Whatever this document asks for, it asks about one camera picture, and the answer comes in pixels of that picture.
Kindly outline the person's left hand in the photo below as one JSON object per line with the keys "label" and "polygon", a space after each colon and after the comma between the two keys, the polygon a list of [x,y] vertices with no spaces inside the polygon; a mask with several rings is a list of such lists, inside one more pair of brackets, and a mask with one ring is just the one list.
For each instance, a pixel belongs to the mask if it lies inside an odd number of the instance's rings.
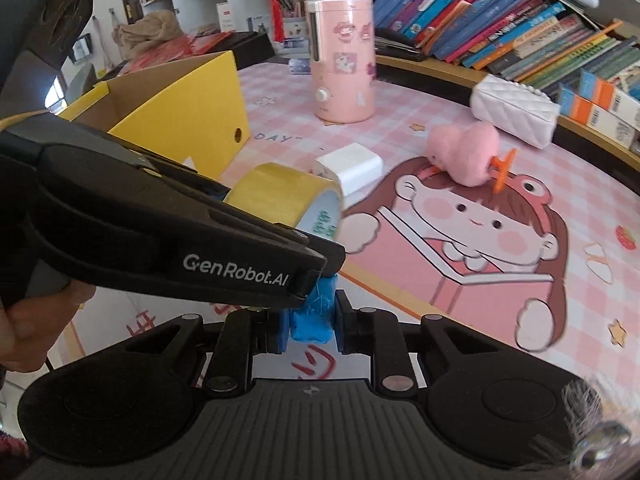
{"label": "person's left hand", "polygon": [[71,281],[56,294],[26,298],[1,309],[1,365],[10,372],[31,373],[46,362],[49,350],[79,307],[96,288]]}

